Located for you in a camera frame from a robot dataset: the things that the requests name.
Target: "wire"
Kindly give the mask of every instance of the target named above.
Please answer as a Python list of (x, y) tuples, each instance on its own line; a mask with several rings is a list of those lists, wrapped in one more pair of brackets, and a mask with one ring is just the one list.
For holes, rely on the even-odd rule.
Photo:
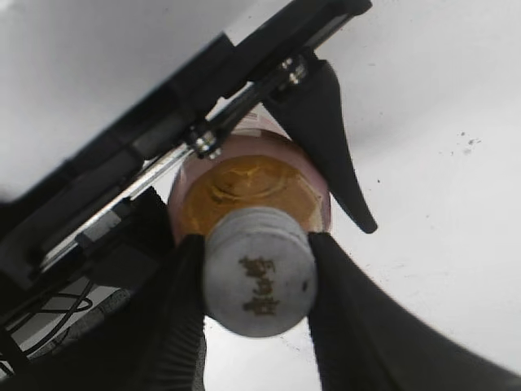
[[(69, 299), (77, 300), (79, 298), (79, 295), (73, 295), (71, 293), (57, 293), (53, 297), (66, 297)], [(76, 310), (74, 311), (75, 313), (90, 310), (94, 306), (94, 303), (88, 297), (84, 297), (81, 300), (81, 302), (85, 302), (86, 304), (83, 305), (82, 307), (78, 306), (78, 308), (76, 308)], [(39, 314), (66, 314), (67, 312), (68, 312), (68, 310), (48, 310), (48, 309), (42, 309), (42, 310), (38, 311)]]
[(2, 369), (6, 373), (6, 375), (8, 375), (9, 377), (12, 377), (15, 375), (15, 373), (11, 369), (9, 369), (9, 367), (6, 364), (4, 364), (1, 361), (0, 361), (0, 369)]
[[(89, 281), (86, 286), (83, 288), (83, 291), (80, 293), (79, 297), (74, 301), (71, 305), (71, 308), (68, 309), (67, 313), (60, 319), (60, 321), (47, 333), (46, 336), (41, 338), (35, 345), (31, 346), (27, 350), (24, 351), (24, 354), (29, 356), (39, 350), (42, 346), (47, 344), (50, 340), (52, 340), (56, 334), (61, 330), (64, 324), (71, 318), (71, 316), (77, 311), (80, 304), (84, 301), (87, 295), (90, 293), (90, 290), (94, 286), (92, 281)], [(0, 355), (0, 360), (6, 361), (6, 357), (2, 354)]]
[[(52, 297), (65, 297), (68, 299), (77, 300), (80, 297), (80, 295), (75, 295), (72, 293), (56, 293), (56, 294), (52, 295)], [(94, 303), (88, 297), (84, 297), (82, 302), (85, 302), (86, 304), (83, 305), (82, 307), (78, 307), (74, 311), (74, 313), (90, 310), (94, 306)], [(10, 334), (14, 334), (18, 330), (20, 330), (23, 326), (25, 326), (37, 314), (66, 314), (67, 312), (68, 312), (68, 310), (44, 310), (42, 308), (39, 310), (34, 310), (34, 311), (27, 313), (18, 323), (15, 324), (15, 326), (9, 328), (8, 331)]]

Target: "chinese characters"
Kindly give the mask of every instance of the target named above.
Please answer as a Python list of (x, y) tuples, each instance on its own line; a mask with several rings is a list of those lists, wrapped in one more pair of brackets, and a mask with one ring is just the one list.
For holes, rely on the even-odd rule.
[(267, 277), (268, 272), (275, 273), (273, 261), (266, 261), (263, 258), (241, 259), (239, 263), (246, 269), (246, 276), (256, 280), (256, 288), (252, 290), (253, 297), (248, 303), (243, 304), (245, 311), (253, 311), (257, 316), (275, 316), (275, 310), (280, 303), (273, 297), (274, 281)]

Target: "bottle cap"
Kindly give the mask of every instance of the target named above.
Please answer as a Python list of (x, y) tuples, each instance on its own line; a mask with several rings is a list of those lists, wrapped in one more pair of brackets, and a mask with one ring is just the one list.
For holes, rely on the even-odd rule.
[(308, 315), (317, 271), (308, 237), (279, 209), (236, 209), (206, 242), (203, 292), (210, 316), (242, 336), (275, 336)]

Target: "metal cap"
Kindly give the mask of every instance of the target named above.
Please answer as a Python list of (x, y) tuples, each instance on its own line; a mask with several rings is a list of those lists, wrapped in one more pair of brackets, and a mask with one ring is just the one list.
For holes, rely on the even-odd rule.
[(308, 315), (317, 271), (308, 237), (273, 208), (237, 209), (206, 242), (203, 292), (210, 316), (242, 336), (276, 336)]

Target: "bottle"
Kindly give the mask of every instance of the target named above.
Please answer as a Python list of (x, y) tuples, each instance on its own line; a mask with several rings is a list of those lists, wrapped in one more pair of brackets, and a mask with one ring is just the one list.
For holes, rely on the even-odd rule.
[(317, 293), (310, 231), (328, 231), (326, 181), (305, 153), (273, 131), (238, 129), (215, 160), (189, 158), (169, 197), (174, 238), (206, 237), (208, 315), (264, 337), (295, 326)]

